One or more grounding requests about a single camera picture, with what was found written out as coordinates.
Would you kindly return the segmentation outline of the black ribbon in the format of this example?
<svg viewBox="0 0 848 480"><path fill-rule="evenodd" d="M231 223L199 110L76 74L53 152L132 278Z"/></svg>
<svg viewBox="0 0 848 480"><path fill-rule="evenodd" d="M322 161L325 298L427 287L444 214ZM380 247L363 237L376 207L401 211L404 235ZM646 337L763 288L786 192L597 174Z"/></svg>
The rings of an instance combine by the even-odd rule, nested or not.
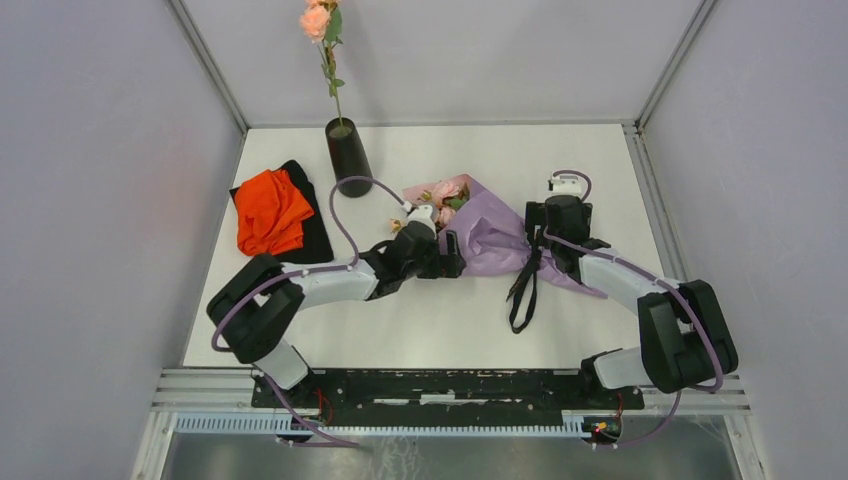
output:
<svg viewBox="0 0 848 480"><path fill-rule="evenodd" d="M542 260L541 233L539 231L536 232L535 236L531 240L530 246L531 254L524 267L519 272L515 282L510 287L506 297L506 300L511 302L508 323L513 334L520 334L529 326L534 317L537 305L538 271L541 267ZM518 318L519 310L524 302L524 296L527 288L530 288L530 294L527 300L524 318L520 320Z"/></svg>

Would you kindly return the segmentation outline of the purple paper flower bouquet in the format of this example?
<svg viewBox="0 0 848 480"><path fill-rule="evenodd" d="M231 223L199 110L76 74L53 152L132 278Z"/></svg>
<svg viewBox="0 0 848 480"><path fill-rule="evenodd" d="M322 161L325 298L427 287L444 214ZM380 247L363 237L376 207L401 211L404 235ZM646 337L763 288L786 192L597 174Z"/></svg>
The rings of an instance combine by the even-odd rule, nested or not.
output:
<svg viewBox="0 0 848 480"><path fill-rule="evenodd" d="M460 254L466 262L465 276L491 277L519 272L531 255L524 220L509 205L468 174L435 183L405 188L402 197L413 203L432 195L439 204L446 193L467 187L470 198L448 217L447 229L456 234Z"/></svg>

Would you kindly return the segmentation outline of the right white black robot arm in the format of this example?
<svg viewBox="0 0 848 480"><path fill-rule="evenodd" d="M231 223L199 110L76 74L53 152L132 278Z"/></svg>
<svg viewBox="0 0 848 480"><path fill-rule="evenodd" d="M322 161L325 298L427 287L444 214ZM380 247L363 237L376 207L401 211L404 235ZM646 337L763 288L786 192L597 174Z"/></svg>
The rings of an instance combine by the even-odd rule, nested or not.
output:
<svg viewBox="0 0 848 480"><path fill-rule="evenodd" d="M538 254L549 254L557 272L637 317L639 346L583 361L580 400L602 408L618 389L637 385L663 393L719 391L739 359L713 287L703 280L662 277L627 260L592 237L591 217L591 205L573 195L525 208L525 230Z"/></svg>

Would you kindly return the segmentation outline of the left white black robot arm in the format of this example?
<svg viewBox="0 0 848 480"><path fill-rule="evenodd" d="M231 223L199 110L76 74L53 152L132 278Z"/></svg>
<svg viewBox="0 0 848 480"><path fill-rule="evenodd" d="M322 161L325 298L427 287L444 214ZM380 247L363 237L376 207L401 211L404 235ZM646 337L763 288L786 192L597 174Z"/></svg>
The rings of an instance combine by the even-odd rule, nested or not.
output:
<svg viewBox="0 0 848 480"><path fill-rule="evenodd" d="M347 262L287 265L270 254L250 260L209 301L214 350L230 352L276 384L290 407L306 405L314 381L306 360L284 335L306 309L343 301L372 301L396 293L412 278L455 279L467 263L454 231L440 239L421 221L411 221L391 239Z"/></svg>

